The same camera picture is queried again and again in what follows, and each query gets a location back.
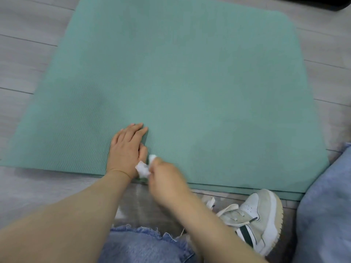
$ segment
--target person's right arm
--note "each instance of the person's right arm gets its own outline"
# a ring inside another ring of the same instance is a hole
[[[150,193],[184,226],[205,260],[212,263],[266,262],[190,191],[173,164],[156,158],[150,171]]]

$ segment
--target person's right hand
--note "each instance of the person's right hand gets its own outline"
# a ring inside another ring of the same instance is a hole
[[[172,209],[192,195],[182,173],[173,164],[157,157],[150,166],[149,191],[161,206]]]

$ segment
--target shoe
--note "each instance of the shoe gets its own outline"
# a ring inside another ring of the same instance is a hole
[[[267,256],[279,240],[283,225],[283,206],[273,192],[262,189],[239,206],[232,204],[217,213],[254,251]]]

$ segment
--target forearm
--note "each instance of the forearm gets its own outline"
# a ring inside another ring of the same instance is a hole
[[[209,262],[266,262],[226,226],[200,199],[191,195],[172,212]]]
[[[0,231],[0,261],[95,262],[130,178],[109,173]]]

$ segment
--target black object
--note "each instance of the black object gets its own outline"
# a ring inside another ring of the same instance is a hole
[[[288,0],[297,3],[307,4],[319,8],[338,11],[351,4],[351,0]]]

